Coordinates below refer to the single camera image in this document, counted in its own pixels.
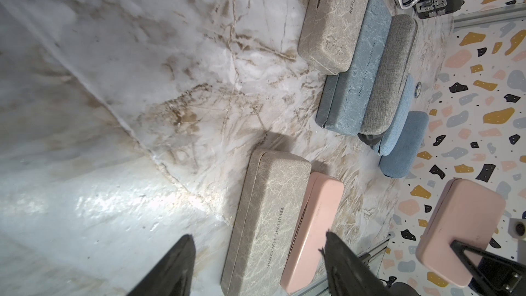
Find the pink glasses case grey lining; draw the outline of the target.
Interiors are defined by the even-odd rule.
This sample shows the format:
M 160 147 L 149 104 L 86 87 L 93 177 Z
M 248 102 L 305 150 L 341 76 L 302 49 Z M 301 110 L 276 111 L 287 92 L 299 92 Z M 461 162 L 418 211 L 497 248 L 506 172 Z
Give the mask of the pink glasses case grey lining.
M 310 174 L 280 281 L 289 295 L 313 281 L 321 260 L 320 250 L 325 245 L 325 233 L 332 227 L 343 192 L 341 181 L 319 172 Z

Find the grey case mint lining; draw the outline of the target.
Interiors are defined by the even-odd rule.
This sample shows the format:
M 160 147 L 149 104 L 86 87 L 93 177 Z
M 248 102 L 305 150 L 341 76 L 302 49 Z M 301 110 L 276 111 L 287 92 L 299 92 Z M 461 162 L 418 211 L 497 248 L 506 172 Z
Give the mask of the grey case mint lining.
M 326 78 L 317 125 L 348 136 L 360 132 L 391 21 L 383 0 L 368 0 L 349 69 Z

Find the beige case with brown glasses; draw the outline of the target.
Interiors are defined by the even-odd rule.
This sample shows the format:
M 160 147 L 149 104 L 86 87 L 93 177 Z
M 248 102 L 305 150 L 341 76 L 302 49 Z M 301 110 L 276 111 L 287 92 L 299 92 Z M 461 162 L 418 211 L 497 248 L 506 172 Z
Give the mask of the beige case with brown glasses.
M 379 64 L 371 96 L 368 100 L 359 136 L 377 138 L 393 122 L 407 76 L 406 66 L 412 52 L 418 27 L 413 17 L 396 15 Z

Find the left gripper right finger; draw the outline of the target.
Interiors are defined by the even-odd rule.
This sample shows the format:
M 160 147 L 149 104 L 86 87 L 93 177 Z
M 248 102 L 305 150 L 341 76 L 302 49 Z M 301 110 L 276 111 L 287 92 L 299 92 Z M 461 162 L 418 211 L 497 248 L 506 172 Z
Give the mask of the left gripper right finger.
M 325 262 L 330 295 L 390 295 L 388 289 L 335 233 L 326 232 L 326 242 L 321 254 Z

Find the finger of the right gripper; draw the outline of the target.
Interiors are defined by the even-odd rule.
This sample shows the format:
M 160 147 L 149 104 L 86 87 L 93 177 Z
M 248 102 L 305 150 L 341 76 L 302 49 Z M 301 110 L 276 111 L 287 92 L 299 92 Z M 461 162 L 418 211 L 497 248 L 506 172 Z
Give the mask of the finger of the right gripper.
M 525 265 L 454 240 L 450 248 L 472 275 L 468 285 L 478 295 L 525 295 Z

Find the mint green glasses case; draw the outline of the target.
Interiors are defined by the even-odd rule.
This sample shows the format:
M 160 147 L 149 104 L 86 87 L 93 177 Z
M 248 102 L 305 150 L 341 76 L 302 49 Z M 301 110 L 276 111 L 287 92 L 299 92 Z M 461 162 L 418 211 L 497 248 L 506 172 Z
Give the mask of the mint green glasses case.
M 252 153 L 221 277 L 224 295 L 279 289 L 311 169 L 291 153 Z

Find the blue case with pink glasses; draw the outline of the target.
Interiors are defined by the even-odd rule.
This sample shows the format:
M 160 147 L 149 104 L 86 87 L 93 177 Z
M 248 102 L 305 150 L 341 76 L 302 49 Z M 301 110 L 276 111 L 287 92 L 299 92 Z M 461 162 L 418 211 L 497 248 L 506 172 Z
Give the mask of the blue case with pink glasses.
M 387 156 L 382 156 L 379 162 L 381 172 L 388 178 L 405 178 L 413 165 L 429 124 L 426 112 L 410 111 L 405 121 L 401 135 Z

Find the black case beige lining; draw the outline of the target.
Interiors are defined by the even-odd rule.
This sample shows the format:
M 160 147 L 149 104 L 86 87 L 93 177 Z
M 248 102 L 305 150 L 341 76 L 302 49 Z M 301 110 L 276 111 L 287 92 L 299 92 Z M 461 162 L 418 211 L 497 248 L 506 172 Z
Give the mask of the black case beige lining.
M 376 144 L 378 144 L 382 138 L 384 137 L 384 134 L 379 135 L 365 135 L 365 134 L 358 134 L 358 138 L 369 147 L 373 148 Z

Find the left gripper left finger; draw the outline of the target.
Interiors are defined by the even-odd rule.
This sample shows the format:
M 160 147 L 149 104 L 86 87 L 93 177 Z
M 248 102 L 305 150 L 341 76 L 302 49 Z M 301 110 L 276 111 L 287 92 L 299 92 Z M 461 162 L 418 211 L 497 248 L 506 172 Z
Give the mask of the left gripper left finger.
M 183 235 L 128 295 L 190 295 L 195 256 L 193 236 Z

